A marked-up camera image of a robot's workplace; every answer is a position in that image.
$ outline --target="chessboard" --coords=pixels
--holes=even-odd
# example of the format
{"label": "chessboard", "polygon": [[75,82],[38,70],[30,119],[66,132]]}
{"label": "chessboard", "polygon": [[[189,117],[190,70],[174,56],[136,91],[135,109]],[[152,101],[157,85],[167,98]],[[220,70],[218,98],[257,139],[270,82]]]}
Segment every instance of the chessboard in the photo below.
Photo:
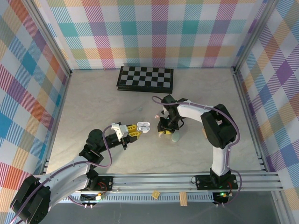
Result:
{"label": "chessboard", "polygon": [[117,90],[172,93],[173,69],[122,66]]}

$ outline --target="small wooden piece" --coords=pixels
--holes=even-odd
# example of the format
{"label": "small wooden piece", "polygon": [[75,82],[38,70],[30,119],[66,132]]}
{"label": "small wooden piece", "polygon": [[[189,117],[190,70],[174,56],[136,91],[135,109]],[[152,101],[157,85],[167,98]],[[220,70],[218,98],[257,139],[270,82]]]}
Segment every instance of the small wooden piece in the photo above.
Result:
{"label": "small wooden piece", "polygon": [[202,133],[204,134],[204,137],[207,139],[207,136],[206,136],[206,131],[204,128],[202,128]]}
{"label": "small wooden piece", "polygon": [[160,195],[160,192],[157,191],[157,190],[154,190],[154,192],[153,192],[153,194],[152,194],[152,197],[153,197],[154,199],[158,199],[158,198],[159,198],[159,195]]}
{"label": "small wooden piece", "polygon": [[186,192],[179,193],[179,200],[181,202],[181,206],[187,206],[187,194]]}

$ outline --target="white marble surface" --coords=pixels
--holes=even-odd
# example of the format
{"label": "white marble surface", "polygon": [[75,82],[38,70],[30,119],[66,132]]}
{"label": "white marble surface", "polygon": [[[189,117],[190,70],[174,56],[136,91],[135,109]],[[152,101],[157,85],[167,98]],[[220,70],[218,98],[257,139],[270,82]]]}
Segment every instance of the white marble surface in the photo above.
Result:
{"label": "white marble surface", "polygon": [[[114,122],[151,123],[151,130],[126,151],[113,148],[113,164],[107,173],[162,173],[208,171],[212,165],[212,146],[202,133],[202,124],[191,119],[179,130],[181,139],[158,137],[158,120],[162,108],[151,96],[166,94],[117,91],[119,70],[76,71],[71,78],[62,117],[48,166],[51,172],[69,162],[83,148],[89,132],[103,130]],[[187,98],[203,105],[224,104],[239,126],[241,141],[232,148],[230,164],[237,170],[259,170],[253,142],[247,127],[237,90],[229,69],[175,69],[175,99]],[[106,152],[102,164],[108,164]]]}

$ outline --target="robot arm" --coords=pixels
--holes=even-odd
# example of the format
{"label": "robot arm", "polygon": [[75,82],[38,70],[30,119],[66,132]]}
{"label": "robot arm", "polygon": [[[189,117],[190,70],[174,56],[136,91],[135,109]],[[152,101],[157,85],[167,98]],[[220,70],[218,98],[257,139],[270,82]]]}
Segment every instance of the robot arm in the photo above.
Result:
{"label": "robot arm", "polygon": [[[207,109],[199,108],[190,105],[192,102],[184,98],[176,101],[171,95],[168,95],[161,102],[164,104],[177,102],[184,104],[164,105],[164,111],[167,111],[168,115],[160,117],[158,124],[160,134],[174,133],[179,129],[178,122],[184,118],[191,118],[203,124],[207,139],[213,146],[213,164],[210,169],[211,181],[215,187],[222,187],[222,184],[231,177],[228,168],[228,147],[235,141],[237,136],[233,125],[218,112],[208,109],[211,107],[207,107]],[[224,105],[219,104],[214,108],[231,118]]]}
{"label": "robot arm", "polygon": [[[108,148],[122,145],[126,149],[127,144],[136,141],[142,133],[150,130],[150,124],[138,122],[137,125],[126,126],[118,123],[112,124],[111,129],[115,130],[115,133],[105,137]],[[32,175],[26,178],[10,205],[11,209],[19,213],[19,217],[26,224],[37,224],[54,205],[73,192],[81,189],[103,190],[99,182],[107,177],[99,177],[94,170],[104,159],[101,153],[106,150],[106,146],[102,136],[101,130],[92,130],[83,150],[71,162],[50,174]],[[26,203],[25,201],[34,191],[36,193]]]}

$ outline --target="purple cable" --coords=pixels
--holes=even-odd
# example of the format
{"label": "purple cable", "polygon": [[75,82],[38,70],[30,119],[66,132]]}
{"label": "purple cable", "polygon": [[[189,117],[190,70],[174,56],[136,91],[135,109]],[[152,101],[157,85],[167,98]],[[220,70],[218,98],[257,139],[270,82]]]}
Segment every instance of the purple cable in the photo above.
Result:
{"label": "purple cable", "polygon": [[56,176],[57,174],[59,174],[60,172],[66,170],[67,168],[69,167],[73,167],[75,165],[78,165],[78,164],[83,164],[83,163],[88,163],[88,164],[91,164],[91,165],[94,165],[96,167],[102,167],[102,168],[107,168],[107,167],[110,167],[111,164],[112,164],[112,155],[111,155],[111,152],[110,152],[110,149],[108,147],[108,144],[107,144],[107,140],[105,138],[105,132],[107,129],[111,128],[111,125],[109,125],[108,127],[106,127],[104,130],[103,130],[103,140],[104,140],[104,144],[105,144],[105,147],[108,151],[108,154],[109,154],[109,157],[110,157],[110,164],[108,165],[100,165],[100,164],[97,164],[97,163],[93,163],[93,162],[89,162],[89,161],[80,161],[80,162],[76,162],[74,164],[69,164],[65,167],[62,167],[60,168],[59,170],[57,170],[55,173],[53,173],[49,178],[47,178],[45,181],[43,181],[40,185],[37,186],[37,188],[35,188],[31,194],[28,196],[28,198],[24,201],[24,203],[22,204],[22,206],[20,207],[20,209],[18,210],[18,212],[15,214],[14,218],[12,219],[12,221],[9,223],[9,224],[13,224],[14,221],[17,219],[17,217],[20,215],[20,213],[23,211],[23,209],[25,208],[25,206],[28,204],[29,200],[33,197],[33,195],[44,185],[46,184],[47,182],[49,182],[54,176]]}
{"label": "purple cable", "polygon": [[[228,152],[227,152],[227,155],[226,155],[226,157],[227,157],[227,159],[226,159],[226,166],[228,166],[228,160],[229,160],[230,149],[231,149],[232,146],[238,144],[238,142],[240,141],[240,131],[239,131],[239,128],[238,128],[237,124],[236,124],[236,123],[235,123],[235,122],[234,122],[228,115],[226,115],[224,112],[222,112],[222,111],[220,111],[220,110],[218,110],[218,109],[216,109],[216,108],[209,107],[209,106],[203,106],[203,105],[195,104],[195,103],[184,103],[184,102],[177,102],[177,103],[165,104],[165,103],[156,101],[155,98],[157,98],[157,99],[159,99],[159,100],[161,100],[161,101],[162,101],[162,99],[161,99],[160,97],[157,97],[157,96],[152,96],[151,99],[152,99],[156,104],[160,104],[160,105],[168,105],[168,106],[170,106],[170,105],[191,105],[191,106],[199,107],[199,108],[202,108],[202,109],[208,109],[208,110],[216,111],[216,112],[218,112],[219,114],[221,114],[223,117],[225,117],[227,120],[229,120],[229,122],[232,124],[232,126],[235,128],[235,130],[236,130],[236,132],[237,132],[237,140],[228,146]],[[238,189],[236,195],[234,196],[234,198],[233,198],[231,201],[227,202],[226,204],[229,204],[229,203],[231,203],[232,201],[234,201],[234,200],[237,198],[237,196],[239,195],[239,193],[240,193],[240,191],[241,191],[241,188],[242,188],[242,177],[241,177],[241,174],[240,174],[238,171],[233,170],[233,169],[231,169],[231,168],[228,168],[228,169],[229,169],[230,171],[232,171],[232,172],[236,172],[236,173],[239,175],[239,177],[240,177],[240,186],[239,186],[239,189]]]}

